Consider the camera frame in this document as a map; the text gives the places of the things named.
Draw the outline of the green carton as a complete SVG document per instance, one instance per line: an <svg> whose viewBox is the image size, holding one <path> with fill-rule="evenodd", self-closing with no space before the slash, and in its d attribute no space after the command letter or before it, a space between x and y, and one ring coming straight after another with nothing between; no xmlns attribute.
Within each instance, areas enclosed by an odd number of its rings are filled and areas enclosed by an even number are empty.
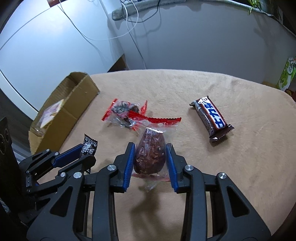
<svg viewBox="0 0 296 241"><path fill-rule="evenodd" d="M290 86L293 78L295 76L295 57L290 57L287 59L283 72L280 76L276 88L282 91L286 91Z"/></svg>

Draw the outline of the round date snack red wrapper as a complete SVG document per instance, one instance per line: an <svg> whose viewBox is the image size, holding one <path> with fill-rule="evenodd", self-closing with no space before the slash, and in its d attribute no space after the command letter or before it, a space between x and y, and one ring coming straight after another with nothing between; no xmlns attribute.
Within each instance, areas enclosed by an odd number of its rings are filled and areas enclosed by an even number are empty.
<svg viewBox="0 0 296 241"><path fill-rule="evenodd" d="M132 128L133 124L130 122L128 117L129 112L133 111L135 113L145 115L147 111L147 104L147 100L145 100L143 104L140 104L115 98L107 108L101 120L125 128Z"/></svg>

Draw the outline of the beige table cloth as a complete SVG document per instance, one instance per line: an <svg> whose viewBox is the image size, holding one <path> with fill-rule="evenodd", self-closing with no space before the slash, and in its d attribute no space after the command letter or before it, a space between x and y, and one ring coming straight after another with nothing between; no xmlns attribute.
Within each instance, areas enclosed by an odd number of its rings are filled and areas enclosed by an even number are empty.
<svg viewBox="0 0 296 241"><path fill-rule="evenodd" d="M133 70L92 75L100 94L64 141L61 151L98 141L93 172L114 161L135 131L102 121L115 99L147 101L147 115L182 119L171 142L177 154L208 174L225 172L271 233L295 217L295 101L285 92L237 77L185 70ZM209 96L234 126L217 145L189 104Z"/></svg>

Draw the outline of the potted spider plant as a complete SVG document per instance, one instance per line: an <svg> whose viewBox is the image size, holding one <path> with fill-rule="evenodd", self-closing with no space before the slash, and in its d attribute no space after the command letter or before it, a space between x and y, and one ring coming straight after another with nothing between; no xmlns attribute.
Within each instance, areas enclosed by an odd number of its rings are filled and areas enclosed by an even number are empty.
<svg viewBox="0 0 296 241"><path fill-rule="evenodd" d="M248 0L248 3L250 5L250 8L248 10L248 15L251 14L252 10L257 9L261 13L264 13L266 15L269 15L269 5L270 1L269 0Z"/></svg>

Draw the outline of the oval date snack red wrapper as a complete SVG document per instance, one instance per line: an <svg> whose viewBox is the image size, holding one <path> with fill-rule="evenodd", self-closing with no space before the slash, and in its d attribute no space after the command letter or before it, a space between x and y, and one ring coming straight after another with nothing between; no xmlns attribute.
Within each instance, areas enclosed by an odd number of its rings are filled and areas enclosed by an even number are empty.
<svg viewBox="0 0 296 241"><path fill-rule="evenodd" d="M129 111L128 119L138 133L132 176L169 182L168 151L182 118L153 118Z"/></svg>

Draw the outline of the black candy wrapper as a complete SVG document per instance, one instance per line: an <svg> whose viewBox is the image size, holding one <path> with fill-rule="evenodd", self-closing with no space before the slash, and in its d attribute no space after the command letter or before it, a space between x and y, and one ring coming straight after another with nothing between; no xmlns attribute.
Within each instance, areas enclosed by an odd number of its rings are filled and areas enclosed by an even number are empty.
<svg viewBox="0 0 296 241"><path fill-rule="evenodd" d="M80 152L80 157L84 157L86 155L94 156L97 150L97 146L97 140L89 137L87 134L84 134L84 141Z"/></svg>

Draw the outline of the cardboard box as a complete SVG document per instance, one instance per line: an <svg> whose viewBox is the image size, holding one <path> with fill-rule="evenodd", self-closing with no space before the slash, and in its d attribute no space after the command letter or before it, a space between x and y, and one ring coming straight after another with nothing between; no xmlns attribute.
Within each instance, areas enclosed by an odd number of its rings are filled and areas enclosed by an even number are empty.
<svg viewBox="0 0 296 241"><path fill-rule="evenodd" d="M46 149L60 150L74 125L99 92L99 88L87 73L72 72L65 77L45 101L32 122L32 124L36 123L37 118L46 108L64 99L63 107L42 137L38 137L29 130L31 153L36 154Z"/></svg>

